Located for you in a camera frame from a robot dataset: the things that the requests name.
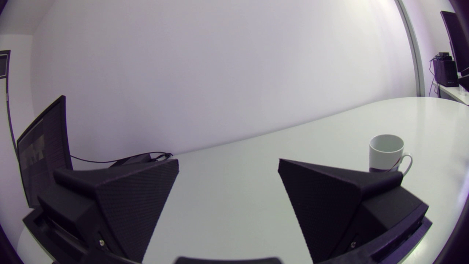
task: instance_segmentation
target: white mug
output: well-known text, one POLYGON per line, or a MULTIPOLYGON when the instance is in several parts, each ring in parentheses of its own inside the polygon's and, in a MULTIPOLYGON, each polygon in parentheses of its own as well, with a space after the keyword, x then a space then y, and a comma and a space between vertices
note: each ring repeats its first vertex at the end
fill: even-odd
POLYGON ((412 154, 404 153, 404 141, 395 135, 378 135, 370 140, 370 172, 397 171, 403 157, 410 157, 410 164, 403 172, 405 176, 412 166, 412 154))

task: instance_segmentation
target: monitor screen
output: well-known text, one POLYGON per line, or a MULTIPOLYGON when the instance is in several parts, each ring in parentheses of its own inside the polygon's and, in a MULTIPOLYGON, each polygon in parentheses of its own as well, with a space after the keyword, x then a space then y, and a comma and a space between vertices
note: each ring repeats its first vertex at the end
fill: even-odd
POLYGON ((458 72, 462 72, 469 67, 469 43, 455 13, 441 11, 441 16, 448 31, 456 67, 458 72))
POLYGON ((68 148, 65 96, 42 112, 18 138, 18 160, 28 206, 39 206, 38 194, 53 182, 53 171, 72 169, 68 148))
POLYGON ((0 53, 0 78, 7 76, 8 54, 0 53))

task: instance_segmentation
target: desk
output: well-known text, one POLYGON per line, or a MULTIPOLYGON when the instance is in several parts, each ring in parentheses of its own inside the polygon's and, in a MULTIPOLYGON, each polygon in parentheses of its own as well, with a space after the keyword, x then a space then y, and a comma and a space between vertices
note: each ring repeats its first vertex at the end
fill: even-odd
POLYGON ((462 93, 460 92, 460 87, 446 87, 444 85, 440 85, 437 82, 433 82, 433 85, 436 85, 440 92, 444 94, 441 95, 442 98, 454 100, 456 102, 463 103, 465 105, 469 105, 469 92, 466 89, 462 88, 462 93))
MULTIPOLYGON (((430 206, 426 216, 433 222, 404 263, 432 263, 469 192, 469 108, 423 97, 380 101, 252 139, 177 155, 180 173, 143 263, 171 264, 177 256, 278 256, 284 264, 311 263, 277 173, 279 158, 367 171, 368 142, 383 133, 399 135, 405 151, 413 153, 414 163, 402 186, 430 206)), ((38 247, 31 239, 23 231, 18 245, 21 257, 38 247)))

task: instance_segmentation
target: white wall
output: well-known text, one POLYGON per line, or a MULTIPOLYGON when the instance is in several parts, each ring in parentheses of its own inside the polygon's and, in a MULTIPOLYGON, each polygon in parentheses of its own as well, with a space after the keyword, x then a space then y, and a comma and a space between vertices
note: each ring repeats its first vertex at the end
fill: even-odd
POLYGON ((402 0, 414 27, 422 56, 425 79, 425 95, 428 96, 433 75, 429 71, 430 60, 438 52, 452 54, 448 33, 441 18, 441 11, 454 12, 448 0, 402 0))
POLYGON ((393 0, 55 1, 35 115, 67 96, 73 155, 175 154, 415 96, 393 0))
MULTIPOLYGON (((9 99, 13 132, 16 137, 34 118, 30 88, 32 36, 0 35, 0 50, 11 50, 9 99)), ((16 248, 23 229, 22 219, 30 212, 15 157, 8 126, 5 79, 0 80, 0 223, 16 248)))

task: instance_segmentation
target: computer monitor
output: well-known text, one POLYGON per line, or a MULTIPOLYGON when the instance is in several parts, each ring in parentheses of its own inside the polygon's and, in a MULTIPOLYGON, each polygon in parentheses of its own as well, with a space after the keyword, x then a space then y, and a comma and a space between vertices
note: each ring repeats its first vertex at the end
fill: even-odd
POLYGON ((177 159, 57 169, 23 222, 58 263, 139 263, 178 173, 177 159))
POLYGON ((469 68, 469 43, 464 35, 464 30, 455 13, 447 11, 440 13, 448 32, 457 70, 464 72, 469 68))
POLYGON ((9 51, 0 51, 0 79, 7 77, 9 51))
POLYGON ((24 193, 30 208, 52 183, 55 169, 72 169, 68 148, 65 96, 48 106, 17 140, 24 193))

